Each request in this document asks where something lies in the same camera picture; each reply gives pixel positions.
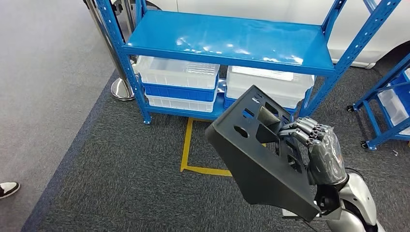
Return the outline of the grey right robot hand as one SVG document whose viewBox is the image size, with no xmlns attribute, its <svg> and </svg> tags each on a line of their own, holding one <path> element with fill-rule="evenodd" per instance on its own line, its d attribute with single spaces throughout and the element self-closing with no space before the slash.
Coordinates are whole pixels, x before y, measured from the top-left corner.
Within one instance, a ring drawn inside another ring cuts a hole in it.
<svg viewBox="0 0 410 232">
<path fill-rule="evenodd" d="M 308 149 L 308 175 L 312 185 L 338 185 L 348 179 L 340 144 L 333 127 L 310 117 L 285 124 L 279 138 L 293 137 Z"/>
</svg>

